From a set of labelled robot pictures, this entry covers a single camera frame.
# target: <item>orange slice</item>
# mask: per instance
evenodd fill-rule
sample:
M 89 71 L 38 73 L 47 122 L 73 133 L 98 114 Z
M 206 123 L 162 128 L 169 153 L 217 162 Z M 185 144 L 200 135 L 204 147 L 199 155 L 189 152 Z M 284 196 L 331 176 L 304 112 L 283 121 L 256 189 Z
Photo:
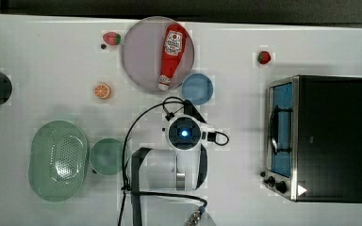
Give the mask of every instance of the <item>orange slice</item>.
M 110 86 L 106 85 L 105 83 L 100 83 L 96 85 L 93 93 L 100 99 L 106 99 L 110 95 Z

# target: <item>red fruit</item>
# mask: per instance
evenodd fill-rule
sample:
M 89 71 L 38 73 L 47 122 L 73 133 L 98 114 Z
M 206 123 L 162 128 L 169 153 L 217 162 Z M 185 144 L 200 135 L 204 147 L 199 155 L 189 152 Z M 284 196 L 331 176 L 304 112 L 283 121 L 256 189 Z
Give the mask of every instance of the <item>red fruit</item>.
M 268 62 L 270 62 L 270 60 L 272 60 L 272 56 L 270 55 L 269 52 L 261 51 L 260 54 L 258 54 L 257 61 L 260 64 L 267 64 Z
M 116 32 L 107 32 L 104 35 L 104 41 L 109 45 L 118 45 L 120 44 L 121 36 Z

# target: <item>red ketchup bottle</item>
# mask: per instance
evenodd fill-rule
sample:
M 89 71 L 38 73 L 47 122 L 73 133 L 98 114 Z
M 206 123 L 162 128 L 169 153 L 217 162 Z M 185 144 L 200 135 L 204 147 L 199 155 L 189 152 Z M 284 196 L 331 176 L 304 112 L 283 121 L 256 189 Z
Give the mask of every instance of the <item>red ketchup bottle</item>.
M 167 90 L 175 70 L 184 55 L 185 42 L 188 33 L 180 24 L 171 24 L 167 27 L 161 55 L 161 74 L 158 78 L 158 88 Z

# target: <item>black toaster oven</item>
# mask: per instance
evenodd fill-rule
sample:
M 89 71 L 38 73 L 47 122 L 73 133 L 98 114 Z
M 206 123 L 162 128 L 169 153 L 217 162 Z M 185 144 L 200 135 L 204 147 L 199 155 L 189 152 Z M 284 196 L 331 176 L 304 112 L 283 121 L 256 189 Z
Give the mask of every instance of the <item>black toaster oven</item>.
M 362 202 L 362 78 L 271 83 L 266 187 L 296 202 Z

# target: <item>wire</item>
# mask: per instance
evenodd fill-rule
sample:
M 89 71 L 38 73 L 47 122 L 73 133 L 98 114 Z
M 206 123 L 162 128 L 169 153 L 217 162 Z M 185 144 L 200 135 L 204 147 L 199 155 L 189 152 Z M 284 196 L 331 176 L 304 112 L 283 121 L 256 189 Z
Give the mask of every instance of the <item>wire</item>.
M 170 100 L 170 99 L 176 99 L 176 100 L 179 100 L 179 102 L 166 102 L 167 100 Z M 124 204 L 125 204 L 125 198 L 126 198 L 126 191 L 128 190 L 131 190 L 131 186 L 130 186 L 130 183 L 129 183 L 129 178 L 126 174 L 126 167 L 125 167 L 125 147 L 126 147 L 126 144 L 127 144 L 127 141 L 128 141 L 128 137 L 130 136 L 130 133 L 132 131 L 132 129 L 134 128 L 135 124 L 137 123 L 137 121 L 140 120 L 140 118 L 142 118 L 142 116 L 144 116 L 146 113 L 148 113 L 149 111 L 151 111 L 152 109 L 155 109 L 156 107 L 158 106 L 163 106 L 164 105 L 167 105 L 167 104 L 183 104 L 183 101 L 182 99 L 178 98 L 178 97 L 169 97 L 169 98 L 166 98 L 163 103 L 161 104 L 157 104 L 157 105 L 154 105 L 152 107 L 150 107 L 149 109 L 145 110 L 142 114 L 140 114 L 135 120 L 134 122 L 131 124 L 130 128 L 128 129 L 128 132 L 125 136 L 125 139 L 124 139 L 124 144 L 123 144 L 123 153 L 122 153 L 122 174 L 123 174 L 123 187 L 122 187 L 122 191 L 123 191 L 123 201 L 122 201 L 122 209 L 120 210 L 120 215 L 119 215 L 119 221 L 118 221 L 118 226 L 121 226 L 122 225 L 122 218 L 123 218 L 123 210 L 124 210 Z
M 175 99 L 175 100 L 177 100 L 177 101 L 180 101 L 181 103 L 184 103 L 184 101 L 181 99 L 181 98 L 178 98 L 178 97 L 173 97 L 173 96 L 171 96 L 171 97 L 168 97 L 168 98 L 166 98 L 166 99 L 164 99 L 164 101 L 163 101 L 163 110 L 164 110 L 164 112 L 166 112 L 166 114 L 169 116 L 170 114 L 169 114 L 169 111 L 167 110 L 167 108 L 166 108 L 166 106 L 165 106 L 165 104 L 166 103 L 168 103 L 167 101 L 168 100 L 171 100 L 171 99 Z
M 134 195 L 143 195 L 143 196 L 163 196 L 163 197 L 175 197 L 175 198 L 185 198 L 190 200 L 196 200 L 202 202 L 204 205 L 203 207 L 207 207 L 207 200 L 202 199 L 200 197 L 191 196 L 191 195 L 182 195 L 182 194 L 169 194 L 169 193 L 161 193 L 161 192 L 149 192 L 149 191 L 140 191 L 140 192 L 133 192 Z
M 132 123 L 131 127 L 128 129 L 128 132 L 125 136 L 125 142 L 123 144 L 123 157 L 122 157 L 122 170 L 123 170 L 123 185 L 124 185 L 124 189 L 126 190 L 130 190 L 130 187 L 129 187 L 129 178 L 128 176 L 126 175 L 126 172 L 125 172 L 125 147 L 126 147 L 126 143 L 127 143 L 127 140 L 128 140 L 128 137 L 130 136 L 130 133 L 131 133 L 131 130 L 134 128 L 135 124 L 140 120 L 140 118 L 142 118 L 142 116 L 144 116 L 146 113 L 148 113 L 149 111 L 151 111 L 152 109 L 155 109 L 156 107 L 158 106 L 161 106 L 161 105 L 166 105 L 166 104 L 183 104 L 182 102 L 167 102 L 167 103 L 161 103 L 161 104 L 157 104 L 157 105 L 154 105 L 152 107 L 150 107 L 149 109 L 145 110 L 142 114 L 140 114 L 135 120 L 134 122 Z
M 214 133 L 223 135 L 227 139 L 227 141 L 225 141 L 224 143 L 218 143 L 216 140 L 214 140 L 214 143 L 216 143 L 217 145 L 225 146 L 230 141 L 230 137 L 227 134 L 219 132 L 219 131 L 215 131 Z

